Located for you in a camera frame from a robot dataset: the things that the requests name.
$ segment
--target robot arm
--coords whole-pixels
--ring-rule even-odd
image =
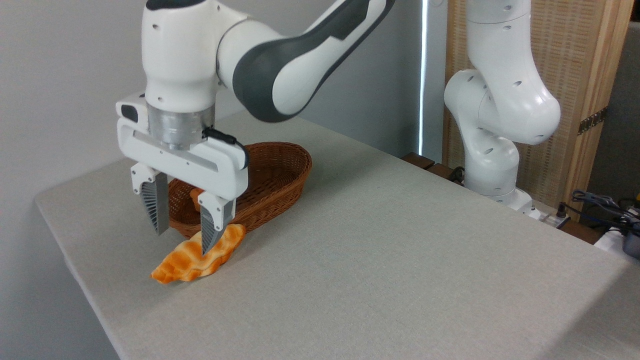
[[[445,89],[465,147],[465,186],[531,213],[531,197],[516,189],[513,142],[539,144],[560,121],[531,53],[531,0],[467,0],[467,49],[477,70],[458,72]]]
[[[203,188],[203,253],[235,216],[248,159],[214,129],[216,93],[231,88],[256,118],[297,115],[375,28],[394,0],[338,0],[309,29],[283,37],[217,0],[148,0],[142,21],[143,95],[118,102],[118,143],[134,193],[156,231],[168,228],[166,175]]]
[[[290,119],[392,5],[391,0],[337,1],[306,32],[289,38],[257,21],[244,21],[220,42],[220,78],[254,117]]]

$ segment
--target gray fabric surface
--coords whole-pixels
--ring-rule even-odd
[[[590,192],[616,200],[635,198],[640,193],[639,58],[640,22],[636,22],[629,26],[622,49],[588,186]],[[589,211],[592,215],[610,218],[608,213],[599,209]]]
[[[640,359],[640,268],[301,119],[218,128],[311,153],[301,199],[193,283],[124,160],[37,203],[122,359]]]

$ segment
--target orange croissant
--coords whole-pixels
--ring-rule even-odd
[[[161,284],[182,280],[194,281],[197,277],[211,275],[229,260],[246,234],[242,224],[229,224],[222,238],[205,256],[202,256],[202,232],[180,243],[171,251],[151,277]]]

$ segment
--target black cable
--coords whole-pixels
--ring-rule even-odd
[[[609,196],[603,195],[594,195],[593,193],[584,192],[582,190],[575,190],[572,193],[572,201],[574,202],[585,202],[588,204],[592,204],[594,206],[599,207],[600,209],[616,215],[616,216],[630,216],[640,220],[640,217],[629,212],[628,210],[624,210],[620,208],[620,205],[616,203],[613,198]]]
[[[455,169],[453,169],[447,180],[459,181],[462,183],[465,180],[465,168],[456,167]]]
[[[612,227],[610,227],[610,228],[609,228],[609,230],[606,230],[606,231],[605,231],[604,233],[602,233],[602,234],[604,235],[604,234],[608,233],[609,231],[617,231],[617,232],[619,232],[619,233],[620,233],[620,234],[622,234],[622,235],[626,235],[622,230],[618,229],[617,227],[613,227],[613,226],[612,226]]]
[[[211,127],[207,127],[205,129],[202,130],[202,136],[206,136],[209,138],[214,138],[217,140],[221,140],[226,142],[227,144],[230,145],[238,145],[240,146],[240,149],[242,149],[242,151],[244,151],[244,167],[243,170],[246,169],[249,166],[249,151],[246,149],[246,147],[244,147],[243,144],[241,144],[235,136],[233,135],[229,135],[229,134],[225,134],[220,130],[215,129],[213,126]]]
[[[621,203],[622,203],[623,201],[629,201],[629,202],[632,202],[632,203],[635,203],[635,202],[636,202],[636,200],[635,200],[634,198],[632,198],[632,197],[623,197],[623,198],[621,198],[620,200],[618,200],[618,206],[619,206],[620,208],[622,208],[622,204],[621,204]]]
[[[590,229],[598,229],[599,227],[607,227],[607,224],[594,224],[594,225],[589,225]]]
[[[580,211],[580,210],[568,205],[565,202],[561,202],[560,205],[564,205],[564,206],[566,206],[567,209],[573,211],[574,213],[580,214],[580,215],[582,215],[582,216],[584,216],[584,217],[586,217],[586,218],[588,218],[588,219],[590,219],[592,221],[600,222],[601,224],[606,224],[606,225],[609,225],[609,226],[612,226],[612,227],[617,227],[618,229],[621,229],[621,230],[630,231],[634,235],[640,236],[640,230],[638,228],[632,226],[632,225],[624,225],[624,224],[621,224],[621,222],[613,222],[613,221],[610,221],[610,220],[604,220],[604,219],[601,219],[601,218],[592,217],[591,215],[585,214],[583,211]]]

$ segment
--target wicker basket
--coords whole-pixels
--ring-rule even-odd
[[[300,145],[262,142],[246,146],[249,187],[236,201],[233,224],[247,232],[289,209],[302,194],[311,171],[311,155]],[[200,231],[200,213],[189,193],[195,186],[174,179],[169,183],[169,225],[185,238]]]

